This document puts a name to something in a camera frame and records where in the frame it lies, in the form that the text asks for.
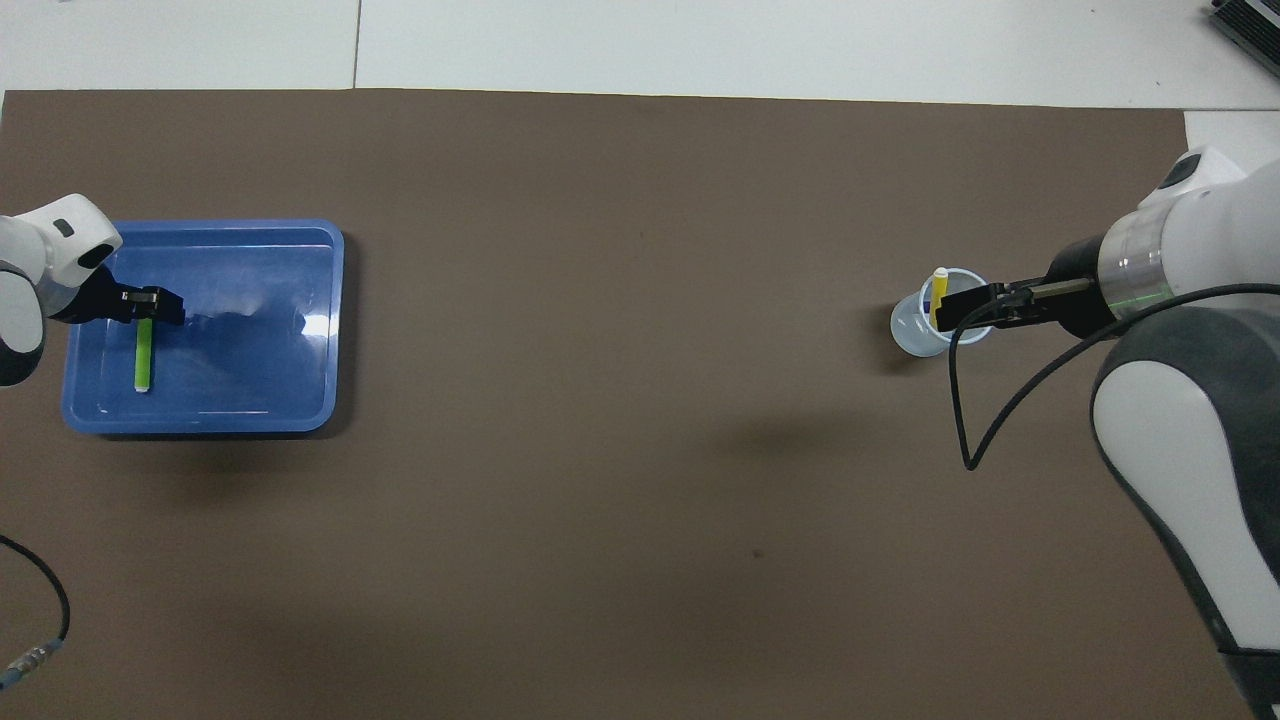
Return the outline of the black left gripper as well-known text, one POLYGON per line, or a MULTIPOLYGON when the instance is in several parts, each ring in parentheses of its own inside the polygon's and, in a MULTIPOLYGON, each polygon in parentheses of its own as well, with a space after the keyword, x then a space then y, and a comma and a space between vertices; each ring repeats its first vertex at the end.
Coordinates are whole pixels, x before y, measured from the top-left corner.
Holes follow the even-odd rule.
POLYGON ((84 324, 95 320, 133 322, 133 309, 138 319, 150 319, 168 325, 184 325, 186 301, 180 296, 161 296, 159 287, 134 288, 116 281, 110 268, 96 268, 76 290, 70 301, 50 319, 64 324, 84 324))

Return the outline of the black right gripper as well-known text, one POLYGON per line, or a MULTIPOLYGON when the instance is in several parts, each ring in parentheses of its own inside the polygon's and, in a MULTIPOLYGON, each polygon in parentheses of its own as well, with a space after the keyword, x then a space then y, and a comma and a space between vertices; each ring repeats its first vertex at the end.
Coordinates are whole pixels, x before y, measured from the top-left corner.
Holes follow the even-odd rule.
POLYGON ((1088 281, 1070 293, 1037 299, 1039 284, 989 283, 969 290, 950 288, 934 307, 934 328, 951 333, 989 325, 1039 325, 1057 322, 1069 334, 1084 340, 1116 322, 1098 282, 1100 251, 1105 237, 1097 234, 1057 252, 1044 273, 1046 283, 1088 281))

